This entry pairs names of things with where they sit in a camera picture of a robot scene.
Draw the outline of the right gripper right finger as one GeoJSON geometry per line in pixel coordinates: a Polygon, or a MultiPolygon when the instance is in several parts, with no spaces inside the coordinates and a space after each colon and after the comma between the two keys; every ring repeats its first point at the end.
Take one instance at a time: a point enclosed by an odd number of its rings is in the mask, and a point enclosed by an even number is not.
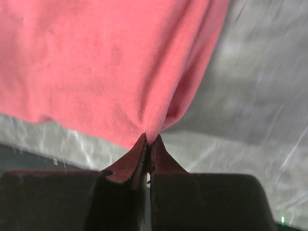
{"type": "Polygon", "coordinates": [[[247,174],[189,173],[158,136],[151,146],[154,231],[273,231],[260,182],[247,174]]]}

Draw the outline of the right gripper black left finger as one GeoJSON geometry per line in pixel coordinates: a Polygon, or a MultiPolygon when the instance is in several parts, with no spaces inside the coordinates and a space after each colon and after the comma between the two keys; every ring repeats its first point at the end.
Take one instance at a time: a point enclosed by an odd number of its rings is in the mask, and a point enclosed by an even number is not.
{"type": "Polygon", "coordinates": [[[102,171],[8,170],[3,231],[138,231],[145,220],[147,139],[102,171]]]}

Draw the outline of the pink red t shirt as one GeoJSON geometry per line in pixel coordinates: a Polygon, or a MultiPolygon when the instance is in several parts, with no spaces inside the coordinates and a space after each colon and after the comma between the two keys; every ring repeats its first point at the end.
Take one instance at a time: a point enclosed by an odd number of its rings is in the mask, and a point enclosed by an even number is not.
{"type": "Polygon", "coordinates": [[[131,148],[179,121],[227,0],[3,0],[0,111],[131,148]]]}

